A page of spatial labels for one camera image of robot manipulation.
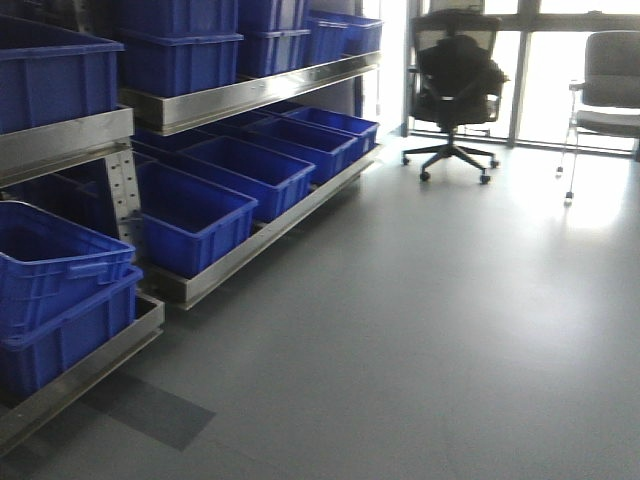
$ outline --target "blue plastic crate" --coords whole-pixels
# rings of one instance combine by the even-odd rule
[[[105,208],[106,202],[101,201],[102,192],[98,191],[95,181],[83,183],[54,173],[13,185],[7,191],[19,200],[74,223],[102,233],[115,233],[115,223],[109,223],[113,214]]]
[[[329,128],[347,135],[354,135],[357,138],[357,142],[354,145],[352,162],[369,152],[376,145],[376,134],[379,126],[376,122],[314,107],[302,107],[284,115],[287,118]]]
[[[305,28],[309,0],[239,0],[242,32],[272,32]]]
[[[30,332],[120,280],[134,248],[22,202],[0,202],[0,338]]]
[[[115,110],[123,48],[0,16],[0,134]]]
[[[136,283],[130,267],[118,282],[83,299],[46,325],[0,340],[0,385],[28,397],[94,352],[135,320]]]
[[[217,122],[208,123],[198,127],[198,130],[212,136],[231,136],[241,138],[243,132],[256,122],[260,122],[270,115],[257,111],[249,111],[227,117]]]
[[[349,150],[356,139],[286,118],[272,118],[252,125],[248,140],[291,155],[316,166],[313,183],[324,183],[349,165]]]
[[[174,152],[168,152],[161,148],[154,147],[146,143],[131,141],[131,147],[133,148],[134,159],[136,166],[144,165],[149,161],[165,160],[175,156]]]
[[[191,278],[249,236],[255,199],[159,163],[137,171],[154,264]]]
[[[304,107],[304,105],[290,100],[282,100],[281,102],[271,103],[264,107],[258,108],[257,112],[267,113],[269,115],[280,115],[282,113],[290,112],[296,108]]]
[[[309,30],[251,32],[238,51],[238,73],[267,77],[304,65],[304,38]]]
[[[120,28],[156,37],[222,35],[238,29],[238,0],[117,0]]]
[[[258,200],[254,217],[271,222],[309,193],[311,163],[229,137],[180,152],[172,165]]]
[[[311,34],[305,40],[305,64],[318,65],[339,60],[347,40],[348,25],[309,17],[307,27]]]
[[[330,22],[347,24],[347,39],[344,46],[344,53],[348,55],[362,55],[380,50],[382,20],[321,10],[311,10],[309,15],[311,17],[329,20]]]
[[[163,38],[121,31],[124,83],[161,97],[229,85],[236,80],[240,34]]]
[[[137,129],[131,139],[167,152],[177,152],[196,143],[211,140],[211,138],[212,135],[207,134],[204,130],[186,130],[163,137],[162,135],[157,135],[147,130]]]

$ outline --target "chair base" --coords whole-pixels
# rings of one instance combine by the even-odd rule
[[[402,152],[402,163],[407,165],[409,163],[409,159],[407,155],[416,155],[422,153],[434,153],[429,160],[422,164],[420,167],[420,179],[422,181],[429,180],[431,175],[427,172],[427,168],[429,168],[434,163],[442,160],[443,158],[449,157],[458,157],[459,159],[467,162],[469,165],[476,167],[478,170],[482,172],[480,175],[480,183],[486,184],[489,183],[491,177],[486,174],[487,167],[478,163],[475,159],[471,157],[471,155],[483,155],[491,157],[491,168],[496,168],[500,165],[500,162],[495,160],[495,153],[487,152],[485,150],[478,150],[476,148],[470,147],[459,147],[458,145],[454,145],[453,142],[446,143],[444,145],[435,145],[431,147],[423,147],[423,148],[414,148],[412,150],[404,150]]]

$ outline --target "crate handle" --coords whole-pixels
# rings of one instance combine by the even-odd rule
[[[69,267],[69,278],[95,277],[106,273],[109,264],[106,262],[88,263],[86,265],[72,265]]]

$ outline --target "gray chair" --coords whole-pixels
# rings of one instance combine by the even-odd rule
[[[573,132],[576,143],[567,200],[573,199],[580,134],[640,139],[640,115],[588,108],[640,108],[640,32],[614,30],[591,34],[585,49],[584,75],[584,82],[569,85],[572,111],[557,168],[558,175],[562,174],[562,162]]]
[[[420,179],[430,178],[427,168],[449,157],[458,157],[481,171],[480,182],[490,180],[486,167],[471,155],[491,158],[491,152],[461,147],[455,143],[460,125],[494,122],[498,118],[502,84],[506,76],[491,60],[500,19],[466,10],[440,10],[412,19],[413,47],[416,55],[416,82],[411,116],[435,122],[447,143],[405,150],[409,155],[434,154],[420,169]]]

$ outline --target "shelf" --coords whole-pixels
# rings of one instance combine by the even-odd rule
[[[136,125],[171,135],[357,77],[379,62],[379,52],[367,53],[171,98],[125,88],[120,101],[134,109]]]
[[[138,294],[138,318],[100,348],[0,417],[0,457],[6,455],[91,387],[155,340],[162,331],[164,304]]]
[[[122,108],[0,135],[0,187],[127,150],[133,133]]]
[[[163,301],[175,304],[185,310],[192,308],[269,245],[354,181],[375,161],[380,148],[375,148],[338,173],[338,175],[318,187],[298,204],[273,222],[265,225],[245,242],[191,279],[180,277],[154,265],[142,265],[145,270],[144,287],[148,288],[152,295]]]

